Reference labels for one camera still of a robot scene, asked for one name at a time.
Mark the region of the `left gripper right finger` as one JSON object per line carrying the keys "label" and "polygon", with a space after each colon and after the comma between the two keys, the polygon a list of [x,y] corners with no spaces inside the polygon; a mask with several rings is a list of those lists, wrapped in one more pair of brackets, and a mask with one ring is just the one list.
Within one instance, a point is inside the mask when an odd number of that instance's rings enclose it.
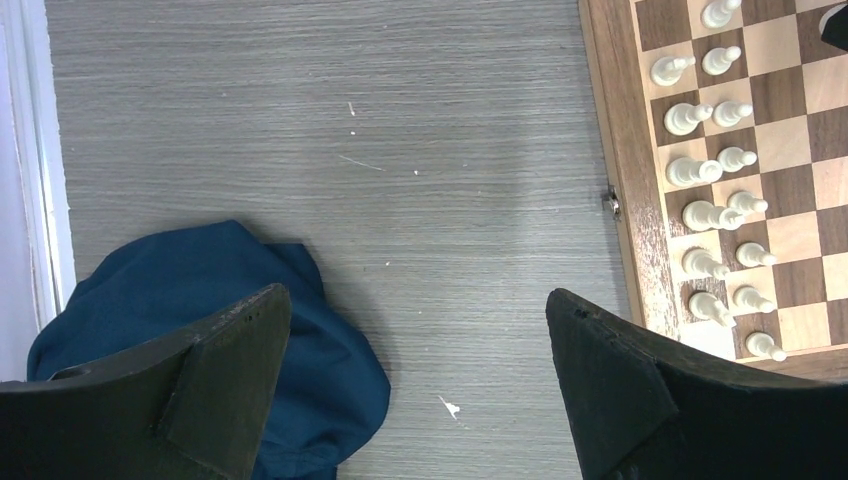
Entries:
{"label": "left gripper right finger", "polygon": [[546,303],[586,479],[843,479],[847,387],[727,361],[566,289]]}

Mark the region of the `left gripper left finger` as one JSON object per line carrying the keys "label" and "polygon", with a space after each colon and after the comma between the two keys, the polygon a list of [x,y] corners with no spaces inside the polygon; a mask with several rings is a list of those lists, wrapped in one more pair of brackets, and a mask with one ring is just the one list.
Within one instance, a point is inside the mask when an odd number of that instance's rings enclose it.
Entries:
{"label": "left gripper left finger", "polygon": [[248,479],[290,332],[272,284],[137,346],[1,386],[5,479]]}

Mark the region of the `tall white chess piece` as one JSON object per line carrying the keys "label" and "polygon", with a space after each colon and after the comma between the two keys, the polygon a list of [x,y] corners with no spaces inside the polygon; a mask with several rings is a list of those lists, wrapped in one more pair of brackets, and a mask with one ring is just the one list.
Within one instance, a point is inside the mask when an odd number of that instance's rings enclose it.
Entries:
{"label": "tall white chess piece", "polygon": [[668,182],[676,187],[689,187],[700,183],[712,183],[721,178],[724,170],[716,160],[695,160],[680,157],[671,161],[666,168]]}

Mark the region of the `white chess bishop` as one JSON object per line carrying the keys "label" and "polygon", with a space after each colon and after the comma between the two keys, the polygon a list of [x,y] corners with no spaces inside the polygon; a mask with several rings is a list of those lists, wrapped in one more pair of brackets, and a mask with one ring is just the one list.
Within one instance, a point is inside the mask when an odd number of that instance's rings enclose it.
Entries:
{"label": "white chess bishop", "polygon": [[663,124],[672,135],[685,136],[692,133],[702,122],[709,119],[714,107],[709,104],[692,105],[678,103],[665,113]]}

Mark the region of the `wooden chess board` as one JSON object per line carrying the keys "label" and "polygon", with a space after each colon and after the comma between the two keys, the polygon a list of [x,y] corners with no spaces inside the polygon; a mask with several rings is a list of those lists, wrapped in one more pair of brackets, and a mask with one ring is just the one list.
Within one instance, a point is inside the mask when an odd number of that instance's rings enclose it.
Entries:
{"label": "wooden chess board", "polygon": [[[583,1],[581,24],[634,323],[714,356],[801,378],[847,378],[847,53],[821,32],[843,1],[742,1],[723,28],[700,20],[711,1]],[[739,46],[719,76],[704,55]],[[668,87],[649,77],[664,56],[694,56]],[[663,117],[673,105],[709,104],[685,136]],[[676,187],[680,157],[716,160],[727,147],[758,161],[712,183]],[[747,268],[735,256],[760,243],[778,261]],[[689,275],[683,255],[703,248],[728,266],[724,280]],[[738,307],[750,285],[776,309]],[[745,346],[765,332],[783,362]]]}

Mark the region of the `white chess knight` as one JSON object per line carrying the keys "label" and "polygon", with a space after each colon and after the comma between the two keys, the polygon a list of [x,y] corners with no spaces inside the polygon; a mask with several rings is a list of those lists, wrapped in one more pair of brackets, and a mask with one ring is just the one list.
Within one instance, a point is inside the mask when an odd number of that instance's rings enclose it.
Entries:
{"label": "white chess knight", "polygon": [[694,56],[664,56],[652,65],[649,71],[650,80],[661,87],[672,86],[695,62]]}

